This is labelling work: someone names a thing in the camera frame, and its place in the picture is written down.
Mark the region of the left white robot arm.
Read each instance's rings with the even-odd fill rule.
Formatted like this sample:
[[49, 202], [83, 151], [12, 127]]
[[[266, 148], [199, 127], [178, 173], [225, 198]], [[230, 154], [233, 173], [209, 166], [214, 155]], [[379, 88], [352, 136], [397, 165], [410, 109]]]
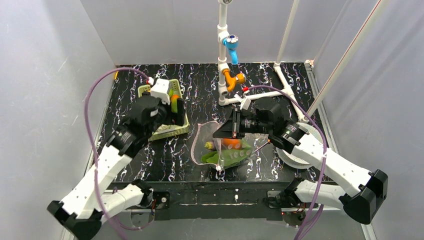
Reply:
[[134, 180], [122, 190], [102, 197], [116, 175], [144, 148], [161, 125], [182, 126], [185, 102], [173, 95], [170, 103], [143, 95], [112, 132], [94, 165], [62, 200], [53, 200], [47, 210], [78, 240], [91, 240], [111, 217], [133, 207], [150, 207], [154, 189]]

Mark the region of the orange green mango toy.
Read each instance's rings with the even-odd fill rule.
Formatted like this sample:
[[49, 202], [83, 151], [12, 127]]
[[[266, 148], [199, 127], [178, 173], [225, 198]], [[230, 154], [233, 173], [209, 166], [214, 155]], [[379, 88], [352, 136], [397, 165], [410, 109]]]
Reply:
[[178, 113], [178, 100], [180, 99], [181, 97], [179, 96], [179, 95], [177, 95], [177, 94], [173, 94], [171, 97], [170, 97], [170, 105], [171, 105], [171, 111], [173, 112], [173, 113]]

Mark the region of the clear zip top bag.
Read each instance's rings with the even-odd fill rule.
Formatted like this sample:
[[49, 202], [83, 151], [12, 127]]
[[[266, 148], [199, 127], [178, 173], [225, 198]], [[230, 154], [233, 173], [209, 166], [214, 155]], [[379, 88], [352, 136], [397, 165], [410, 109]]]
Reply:
[[[213, 163], [202, 163], [201, 157], [211, 151], [204, 147], [206, 142], [213, 141], [218, 151], [220, 151], [221, 147], [223, 146], [221, 143], [221, 138], [213, 137], [213, 133], [220, 126], [221, 124], [218, 123], [217, 121], [209, 121], [205, 123], [199, 123], [197, 125], [194, 140], [190, 148], [190, 158], [195, 164], [199, 166], [209, 166], [220, 172], [228, 168], [237, 167], [237, 166], [246, 164], [250, 161], [256, 160], [259, 157], [259, 151], [256, 152], [255, 154], [251, 153], [250, 157], [247, 158], [244, 162], [233, 165], [233, 166], [227, 166], [227, 167], [222, 167], [219, 164], [213, 164]], [[255, 149], [260, 147], [262, 144], [264, 144], [268, 140], [268, 136], [265, 134], [247, 133], [245, 137], [240, 140], [241, 142], [244, 141], [248, 145], [250, 145], [252, 147], [252, 152], [253, 152]]]

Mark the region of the orange toy fruit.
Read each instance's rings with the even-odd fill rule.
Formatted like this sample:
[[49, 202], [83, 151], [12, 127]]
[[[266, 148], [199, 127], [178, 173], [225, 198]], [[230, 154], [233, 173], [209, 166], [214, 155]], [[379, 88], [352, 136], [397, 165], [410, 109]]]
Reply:
[[234, 138], [222, 138], [221, 144], [226, 149], [236, 149], [239, 150], [242, 148], [242, 142], [240, 139], [234, 139]]

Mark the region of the purple eggplant toy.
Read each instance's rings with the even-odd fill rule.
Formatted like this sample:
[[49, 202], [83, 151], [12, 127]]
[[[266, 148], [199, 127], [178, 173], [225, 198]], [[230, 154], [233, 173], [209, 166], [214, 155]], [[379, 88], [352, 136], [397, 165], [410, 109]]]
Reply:
[[208, 150], [211, 150], [211, 151], [215, 151], [215, 150], [216, 150], [216, 146], [215, 146], [215, 143], [214, 143], [213, 141], [207, 141], [207, 142], [204, 144], [204, 147], [205, 147], [206, 149], [208, 149]]

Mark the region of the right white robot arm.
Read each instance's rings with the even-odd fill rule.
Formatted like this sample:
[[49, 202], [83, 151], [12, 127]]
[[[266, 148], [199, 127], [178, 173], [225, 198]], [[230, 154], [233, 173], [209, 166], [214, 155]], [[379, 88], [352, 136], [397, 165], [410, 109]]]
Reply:
[[325, 165], [323, 173], [336, 184], [321, 184], [295, 178], [283, 191], [266, 197], [270, 208], [297, 206], [301, 203], [323, 204], [344, 212], [353, 220], [368, 225], [387, 198], [388, 175], [370, 171], [343, 158], [315, 138], [298, 122], [291, 120], [272, 97], [257, 99], [253, 108], [233, 108], [226, 122], [213, 137], [242, 139], [246, 134], [265, 134], [269, 142], [315, 168]]

